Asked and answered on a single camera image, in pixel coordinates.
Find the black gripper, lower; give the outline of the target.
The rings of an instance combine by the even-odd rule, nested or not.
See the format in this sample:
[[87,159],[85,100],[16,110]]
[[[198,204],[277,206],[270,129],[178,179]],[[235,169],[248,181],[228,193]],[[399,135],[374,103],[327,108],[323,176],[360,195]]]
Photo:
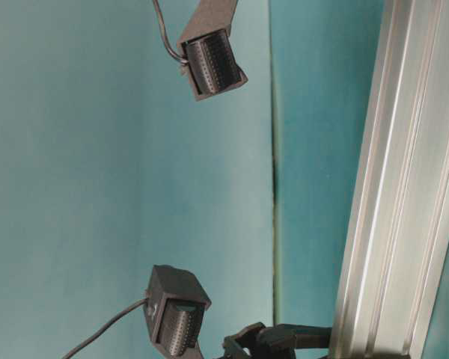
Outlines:
[[[258,334],[265,329],[262,322],[244,327],[237,334],[224,338],[222,347],[225,359],[280,358],[268,346],[259,344]],[[274,349],[327,349],[332,328],[281,324],[275,327],[277,334],[272,343]]]

